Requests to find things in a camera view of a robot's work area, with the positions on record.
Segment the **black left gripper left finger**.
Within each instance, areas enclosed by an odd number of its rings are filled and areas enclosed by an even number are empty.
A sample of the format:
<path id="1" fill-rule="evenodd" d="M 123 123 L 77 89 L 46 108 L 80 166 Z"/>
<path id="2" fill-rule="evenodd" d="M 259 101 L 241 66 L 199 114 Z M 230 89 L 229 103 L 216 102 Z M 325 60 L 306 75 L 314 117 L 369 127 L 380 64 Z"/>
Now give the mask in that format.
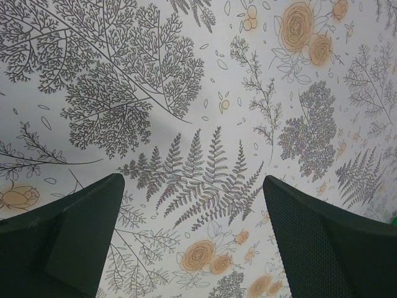
<path id="1" fill-rule="evenodd" d="M 125 180 L 84 189 L 1 221 L 1 297 L 95 297 Z"/>

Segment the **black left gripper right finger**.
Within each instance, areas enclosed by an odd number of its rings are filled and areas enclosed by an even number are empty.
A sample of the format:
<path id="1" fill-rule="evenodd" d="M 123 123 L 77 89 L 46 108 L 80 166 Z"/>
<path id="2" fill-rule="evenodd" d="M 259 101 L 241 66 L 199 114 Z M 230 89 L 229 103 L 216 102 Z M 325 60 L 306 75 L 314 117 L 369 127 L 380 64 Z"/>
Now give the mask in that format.
<path id="1" fill-rule="evenodd" d="M 271 175 L 263 191 L 292 297 L 396 297 L 396 226 Z"/>

